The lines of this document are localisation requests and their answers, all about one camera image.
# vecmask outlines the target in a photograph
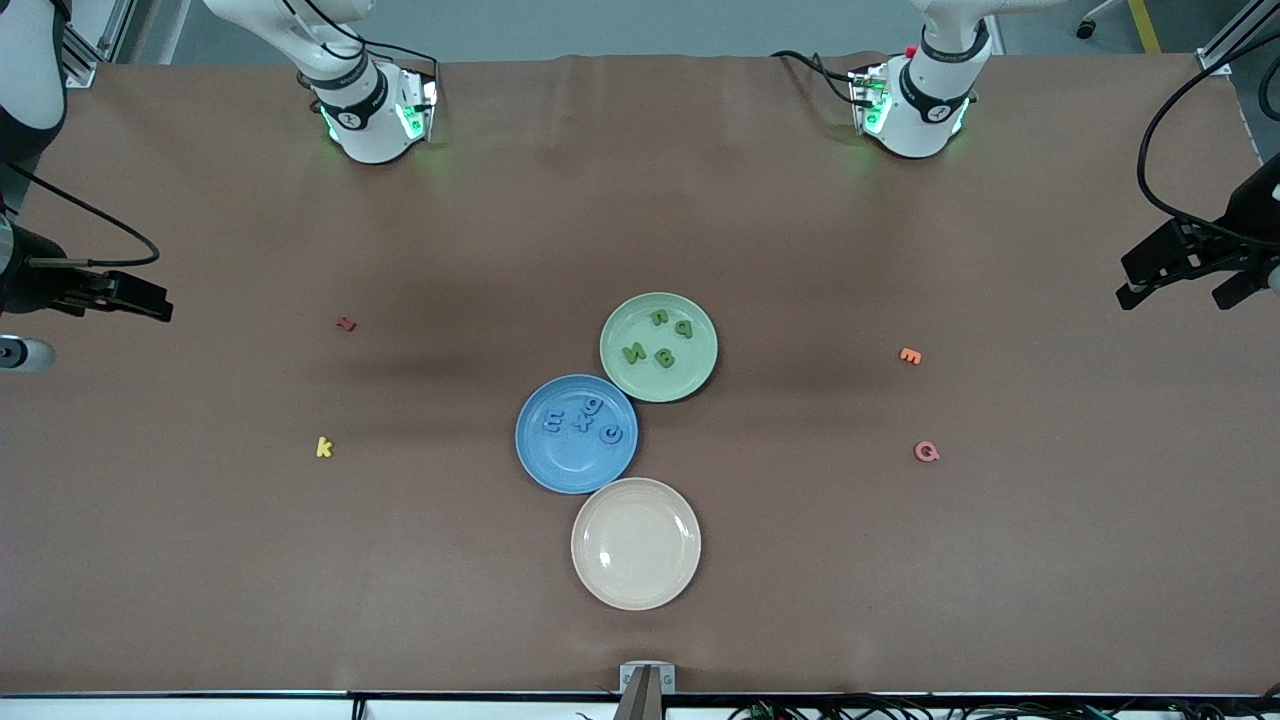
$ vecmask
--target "plate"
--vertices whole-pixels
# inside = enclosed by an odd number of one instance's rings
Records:
[[[618,306],[600,332],[600,364],[622,392],[649,402],[687,397],[710,377],[716,325],[696,302],[669,292]]]
[[[570,495],[622,477],[640,423],[631,401],[595,375],[564,375],[534,391],[516,419],[516,455],[534,480]]]
[[[602,602],[653,610],[694,579],[703,536],[678,492],[649,478],[625,478],[586,498],[570,551],[579,579]]]

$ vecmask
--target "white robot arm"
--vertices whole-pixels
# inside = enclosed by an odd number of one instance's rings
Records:
[[[394,160],[426,140],[434,115],[434,77],[375,61],[344,23],[361,20],[372,0],[205,0],[284,53],[320,99],[329,136],[360,163]]]
[[[886,149],[928,158],[960,131],[973,82],[991,56],[984,17],[1064,0],[910,0],[924,15],[919,49],[851,79],[854,122]]]

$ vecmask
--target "tabletop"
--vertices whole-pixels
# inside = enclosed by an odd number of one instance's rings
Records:
[[[644,657],[705,692],[1257,692],[1276,305],[1114,297],[1164,222],[1138,141],[1194,70],[995,58],[904,160],[782,60],[445,65],[434,141],[361,167],[292,68],[101,68],[40,174],[160,245],[137,274],[174,320],[0,319],[59,351],[0,377],[0,691],[594,689]],[[1257,165],[1215,78],[1151,177],[1216,217]],[[137,251],[37,190],[22,223]],[[636,404],[628,474],[704,547],[626,612],[573,573],[585,497],[512,430],[650,291],[721,352]]]

